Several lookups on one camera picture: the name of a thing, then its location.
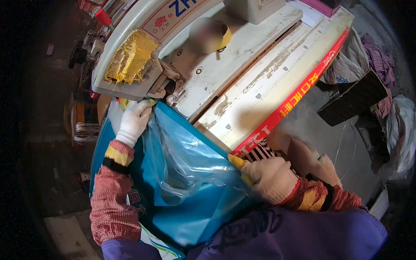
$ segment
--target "measuring ruler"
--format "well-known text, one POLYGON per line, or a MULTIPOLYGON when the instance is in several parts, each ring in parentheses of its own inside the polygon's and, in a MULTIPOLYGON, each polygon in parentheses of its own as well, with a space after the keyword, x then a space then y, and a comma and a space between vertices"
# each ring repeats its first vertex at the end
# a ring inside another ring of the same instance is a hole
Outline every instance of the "measuring ruler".
POLYGON ((301 24, 278 40, 194 124, 228 153, 253 150, 318 81, 349 34, 341 8, 313 28, 301 24))

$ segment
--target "person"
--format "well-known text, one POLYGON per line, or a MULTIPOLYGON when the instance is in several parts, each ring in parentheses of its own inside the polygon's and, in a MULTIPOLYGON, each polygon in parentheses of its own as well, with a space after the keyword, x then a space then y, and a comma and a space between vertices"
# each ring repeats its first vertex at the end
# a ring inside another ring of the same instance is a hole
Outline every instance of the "person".
MULTIPOLYGON (((91 230, 105 259, 161 259, 156 248, 140 242, 137 211, 126 204, 132 186, 126 167, 133 160, 133 147, 146 129, 150 113, 148 101, 133 102, 126 109, 95 176, 91 230)), ((313 153, 302 142, 292 142, 289 161, 272 156, 241 167, 255 183, 255 194, 267 205, 225 225, 209 242, 190 250, 185 259, 374 256, 387 237, 384 226, 369 214, 360 198, 342 190, 337 177, 329 176, 334 174, 327 165, 332 162, 312 158, 313 153), (291 163, 301 177, 294 174, 291 163), (306 179, 310 173, 318 178, 306 179)))

